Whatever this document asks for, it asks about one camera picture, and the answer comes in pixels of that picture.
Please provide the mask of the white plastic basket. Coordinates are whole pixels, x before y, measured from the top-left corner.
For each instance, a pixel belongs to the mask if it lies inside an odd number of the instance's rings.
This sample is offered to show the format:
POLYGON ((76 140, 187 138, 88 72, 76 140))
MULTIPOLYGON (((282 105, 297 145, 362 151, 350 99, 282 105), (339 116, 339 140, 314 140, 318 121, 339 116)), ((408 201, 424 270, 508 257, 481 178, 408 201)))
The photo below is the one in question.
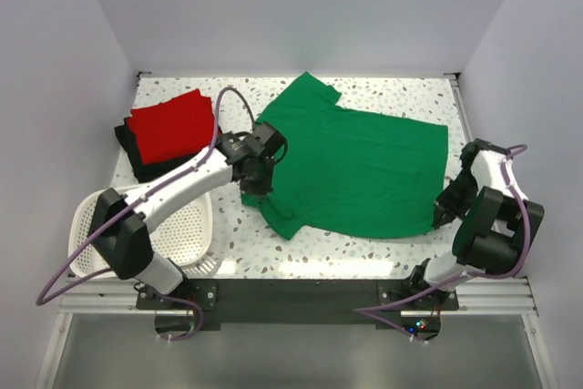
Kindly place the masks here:
MULTIPOLYGON (((89 235, 93 213, 100 192, 88 195, 77 207, 68 239, 72 254, 89 235)), ((209 274, 216 266, 209 256, 213 216, 210 195, 205 194, 176 211, 151 234, 152 248, 169 258, 188 275, 209 274)))

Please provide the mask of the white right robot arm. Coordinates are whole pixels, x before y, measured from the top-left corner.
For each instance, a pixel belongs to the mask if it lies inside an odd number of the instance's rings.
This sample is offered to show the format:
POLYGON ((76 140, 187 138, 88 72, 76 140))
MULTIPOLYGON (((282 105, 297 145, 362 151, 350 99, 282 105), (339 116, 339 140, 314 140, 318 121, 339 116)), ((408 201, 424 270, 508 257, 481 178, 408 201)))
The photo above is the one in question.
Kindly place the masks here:
POLYGON ((427 309, 474 278, 506 279, 521 271, 545 215, 513 172, 514 157, 526 149, 480 138, 462 148, 459 174, 435 199, 432 228, 461 224, 449 252, 415 266, 402 282, 412 307, 427 309))

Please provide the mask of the green t shirt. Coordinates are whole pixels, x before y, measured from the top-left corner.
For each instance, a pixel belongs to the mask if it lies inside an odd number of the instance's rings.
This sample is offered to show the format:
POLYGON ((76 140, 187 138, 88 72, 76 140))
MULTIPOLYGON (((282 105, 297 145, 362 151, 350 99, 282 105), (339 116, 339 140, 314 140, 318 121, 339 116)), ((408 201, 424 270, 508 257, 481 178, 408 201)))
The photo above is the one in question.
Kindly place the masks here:
POLYGON ((442 191, 448 129, 340 107, 340 92, 309 73, 261 113, 288 152, 264 198, 241 195, 291 239, 302 227, 366 239, 401 239, 432 229, 442 191))

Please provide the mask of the aluminium front rail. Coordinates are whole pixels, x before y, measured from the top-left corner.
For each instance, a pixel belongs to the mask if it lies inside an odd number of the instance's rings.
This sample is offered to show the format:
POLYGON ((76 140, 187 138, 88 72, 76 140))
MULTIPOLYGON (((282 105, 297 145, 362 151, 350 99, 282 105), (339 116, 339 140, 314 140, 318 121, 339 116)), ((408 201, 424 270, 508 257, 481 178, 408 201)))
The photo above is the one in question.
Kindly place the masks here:
MULTIPOLYGON (((227 243, 187 270, 194 279, 376 279, 400 280, 424 259, 445 249, 441 241, 341 241, 328 236, 309 242, 267 239, 227 243)), ((475 279, 456 289, 460 315, 533 315, 527 280, 475 279)), ((137 294, 131 281, 100 279, 66 292, 60 312, 131 314, 137 294)))

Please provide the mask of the folded red t shirt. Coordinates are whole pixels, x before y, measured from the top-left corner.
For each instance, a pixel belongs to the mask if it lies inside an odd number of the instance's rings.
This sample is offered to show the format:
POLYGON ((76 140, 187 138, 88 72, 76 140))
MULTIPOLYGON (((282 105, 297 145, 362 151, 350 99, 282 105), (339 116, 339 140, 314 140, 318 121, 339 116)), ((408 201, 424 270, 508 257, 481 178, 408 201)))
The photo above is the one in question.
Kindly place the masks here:
POLYGON ((132 109, 128 118, 145 165, 198 154, 211 142, 214 124, 212 101, 198 89, 132 109))

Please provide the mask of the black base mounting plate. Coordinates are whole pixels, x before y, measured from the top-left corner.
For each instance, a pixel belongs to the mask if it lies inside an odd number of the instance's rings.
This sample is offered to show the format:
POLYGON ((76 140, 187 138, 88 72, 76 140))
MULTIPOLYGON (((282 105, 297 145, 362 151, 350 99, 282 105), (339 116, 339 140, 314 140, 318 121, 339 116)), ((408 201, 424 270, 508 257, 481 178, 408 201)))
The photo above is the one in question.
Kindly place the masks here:
POLYGON ((430 340, 440 313, 459 308, 455 292, 421 296, 410 280, 191 279, 164 299, 138 288, 136 306, 156 313, 158 333, 178 337, 218 331, 225 324, 348 325, 396 327, 430 340))

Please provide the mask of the folded black t shirt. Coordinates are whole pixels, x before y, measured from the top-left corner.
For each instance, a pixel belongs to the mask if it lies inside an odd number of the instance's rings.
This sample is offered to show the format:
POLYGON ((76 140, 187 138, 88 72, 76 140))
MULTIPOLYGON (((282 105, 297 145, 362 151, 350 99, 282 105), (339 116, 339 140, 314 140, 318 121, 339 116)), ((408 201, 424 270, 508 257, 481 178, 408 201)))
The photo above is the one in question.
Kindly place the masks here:
POLYGON ((141 160, 136 138, 128 128, 129 117, 124 119, 122 125, 116 126, 114 128, 114 132, 118 143, 128 155, 128 160, 132 168, 133 175, 138 180, 138 182, 145 183, 152 181, 153 179, 157 179, 179 167, 180 165, 186 163, 197 155, 196 154, 177 159, 171 159, 168 161, 160 162, 158 164, 145 165, 141 160))

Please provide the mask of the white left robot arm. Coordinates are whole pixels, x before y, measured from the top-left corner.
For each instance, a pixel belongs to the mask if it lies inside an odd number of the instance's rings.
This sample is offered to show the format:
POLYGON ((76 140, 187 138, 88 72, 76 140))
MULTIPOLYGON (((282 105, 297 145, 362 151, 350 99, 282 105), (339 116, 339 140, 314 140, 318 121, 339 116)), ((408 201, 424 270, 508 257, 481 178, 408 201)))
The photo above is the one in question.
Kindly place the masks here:
POLYGON ((161 303, 178 309, 189 298, 186 275, 154 251, 150 234, 193 200, 232 182, 244 193, 266 196, 281 161, 276 155, 287 151, 286 138, 267 122, 251 132, 215 137, 195 158, 149 184, 123 194, 114 188, 102 191, 87 241, 118 279, 151 286, 161 303))

